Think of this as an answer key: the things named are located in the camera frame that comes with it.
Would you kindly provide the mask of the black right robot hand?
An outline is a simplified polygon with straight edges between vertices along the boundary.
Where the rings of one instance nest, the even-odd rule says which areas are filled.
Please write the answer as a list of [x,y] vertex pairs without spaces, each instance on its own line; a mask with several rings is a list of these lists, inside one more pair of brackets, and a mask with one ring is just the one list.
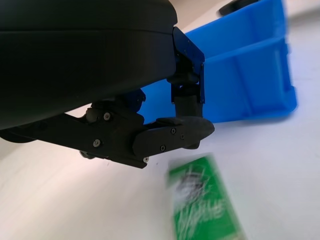
[[218,13],[221,17],[224,17],[256,2],[259,2],[259,0],[232,0],[222,6]]

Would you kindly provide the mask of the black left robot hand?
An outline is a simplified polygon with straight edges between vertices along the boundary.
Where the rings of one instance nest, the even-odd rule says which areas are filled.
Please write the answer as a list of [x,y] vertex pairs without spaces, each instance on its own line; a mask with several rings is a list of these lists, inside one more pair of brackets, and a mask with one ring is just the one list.
[[0,137],[141,169],[198,148],[205,56],[177,22],[168,0],[1,1]]

